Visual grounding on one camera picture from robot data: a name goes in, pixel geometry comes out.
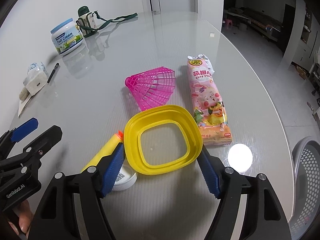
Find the person left hand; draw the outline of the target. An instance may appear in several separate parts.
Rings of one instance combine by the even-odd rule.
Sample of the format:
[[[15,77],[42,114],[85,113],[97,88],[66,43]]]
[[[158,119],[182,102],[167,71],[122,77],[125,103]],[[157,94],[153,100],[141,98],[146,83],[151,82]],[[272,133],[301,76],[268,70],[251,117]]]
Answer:
[[[21,204],[17,207],[17,215],[18,215],[18,226],[16,226],[12,222],[9,222],[9,224],[17,235],[19,235],[21,231],[26,235],[26,237],[28,237],[31,222],[34,217],[34,214],[30,209],[30,204],[28,200],[21,202]]]

